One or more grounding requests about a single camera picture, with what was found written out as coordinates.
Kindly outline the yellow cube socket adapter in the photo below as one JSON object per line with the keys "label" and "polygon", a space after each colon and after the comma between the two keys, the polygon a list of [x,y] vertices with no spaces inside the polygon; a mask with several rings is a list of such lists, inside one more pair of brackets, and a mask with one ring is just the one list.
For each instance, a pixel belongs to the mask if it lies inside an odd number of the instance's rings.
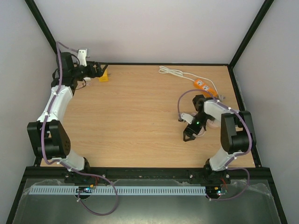
{"label": "yellow cube socket adapter", "polygon": [[100,82],[108,82],[109,81],[107,70],[104,71],[103,75],[101,77],[99,77],[98,80]]}

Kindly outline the orange power strip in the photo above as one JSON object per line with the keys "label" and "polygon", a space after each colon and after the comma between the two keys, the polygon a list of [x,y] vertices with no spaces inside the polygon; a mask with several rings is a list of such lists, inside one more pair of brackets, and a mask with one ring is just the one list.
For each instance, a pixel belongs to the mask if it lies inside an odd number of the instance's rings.
{"label": "orange power strip", "polygon": [[202,79],[196,79],[193,83],[194,87],[203,90],[202,94],[206,98],[211,98],[212,96],[217,98],[217,91],[209,84],[205,83]]}

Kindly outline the white usb charger plug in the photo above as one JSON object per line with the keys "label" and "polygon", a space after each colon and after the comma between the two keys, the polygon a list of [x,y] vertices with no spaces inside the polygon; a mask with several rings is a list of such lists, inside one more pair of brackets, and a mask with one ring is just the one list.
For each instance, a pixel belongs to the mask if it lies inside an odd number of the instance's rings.
{"label": "white usb charger plug", "polygon": [[89,82],[89,81],[91,81],[91,78],[89,78],[89,77],[85,77],[84,80],[85,80],[86,82]]}

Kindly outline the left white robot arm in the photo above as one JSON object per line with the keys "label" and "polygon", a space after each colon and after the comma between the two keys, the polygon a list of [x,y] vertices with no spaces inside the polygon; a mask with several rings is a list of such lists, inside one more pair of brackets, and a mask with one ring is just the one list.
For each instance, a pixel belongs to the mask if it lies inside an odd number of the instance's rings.
{"label": "left white robot arm", "polygon": [[99,62],[88,62],[87,54],[87,49],[79,49],[76,54],[57,54],[50,98],[37,121],[27,125],[34,155],[48,165],[61,164],[69,171],[87,170],[89,164],[86,158],[72,150],[71,140],[63,127],[68,103],[78,90],[79,82],[85,82],[86,78],[102,77],[107,68],[106,64],[101,66]]}

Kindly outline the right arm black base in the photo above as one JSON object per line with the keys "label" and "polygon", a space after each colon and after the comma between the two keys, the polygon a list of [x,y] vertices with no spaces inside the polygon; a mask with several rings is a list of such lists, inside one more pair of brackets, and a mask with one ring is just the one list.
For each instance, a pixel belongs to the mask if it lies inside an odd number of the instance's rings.
{"label": "right arm black base", "polygon": [[211,171],[203,175],[206,187],[206,197],[208,199],[220,199],[222,195],[227,194],[230,177],[226,170]]}

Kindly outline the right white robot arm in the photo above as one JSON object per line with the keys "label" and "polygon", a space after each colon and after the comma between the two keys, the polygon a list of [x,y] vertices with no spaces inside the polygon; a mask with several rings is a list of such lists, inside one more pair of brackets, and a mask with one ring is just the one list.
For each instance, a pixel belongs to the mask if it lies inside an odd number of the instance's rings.
{"label": "right white robot arm", "polygon": [[208,121],[220,125],[220,149],[206,162],[204,178],[213,183],[220,177],[220,171],[240,156],[247,155],[256,145],[252,116],[249,111],[236,111],[224,105],[219,99],[196,95],[192,103],[195,115],[178,112],[178,120],[186,122],[183,141],[195,140],[206,131]]}

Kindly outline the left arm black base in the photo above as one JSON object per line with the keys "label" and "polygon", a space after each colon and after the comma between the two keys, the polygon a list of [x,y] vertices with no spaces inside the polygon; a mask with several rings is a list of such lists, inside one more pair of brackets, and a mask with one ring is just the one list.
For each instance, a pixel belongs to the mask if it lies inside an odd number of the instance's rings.
{"label": "left arm black base", "polygon": [[75,172],[62,172],[64,177],[64,183],[74,184],[78,186],[78,189],[75,190],[75,197],[78,197],[78,192],[80,193],[80,198],[87,199],[92,193],[95,193],[96,189],[99,186],[106,186],[107,182],[96,176],[86,176],[80,175]]}

